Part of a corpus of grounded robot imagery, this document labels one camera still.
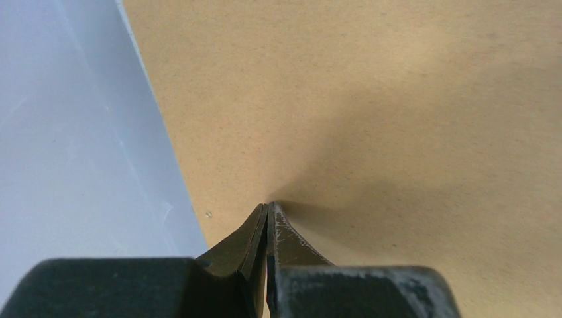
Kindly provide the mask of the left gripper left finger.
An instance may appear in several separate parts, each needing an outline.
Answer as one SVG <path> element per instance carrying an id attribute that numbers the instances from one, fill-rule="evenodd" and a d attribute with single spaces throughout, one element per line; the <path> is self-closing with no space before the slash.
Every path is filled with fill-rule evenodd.
<path id="1" fill-rule="evenodd" d="M 197 258 L 59 258 L 19 282 L 2 317 L 261 317 L 267 206 Z"/>

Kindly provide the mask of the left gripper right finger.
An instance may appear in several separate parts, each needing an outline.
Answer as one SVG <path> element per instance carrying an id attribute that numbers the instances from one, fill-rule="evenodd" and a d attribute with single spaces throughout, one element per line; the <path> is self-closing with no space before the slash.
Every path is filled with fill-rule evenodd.
<path id="1" fill-rule="evenodd" d="M 425 266 L 336 266 L 267 205 L 271 317 L 460 317 L 444 277 Z"/>

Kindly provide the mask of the brown cardboard backing board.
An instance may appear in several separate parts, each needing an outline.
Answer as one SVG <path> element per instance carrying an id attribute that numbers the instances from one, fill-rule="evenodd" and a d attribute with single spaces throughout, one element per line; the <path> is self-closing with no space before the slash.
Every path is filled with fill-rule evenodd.
<path id="1" fill-rule="evenodd" d="M 560 1 L 125 1 L 209 246 L 278 201 L 464 317 L 561 316 Z"/>

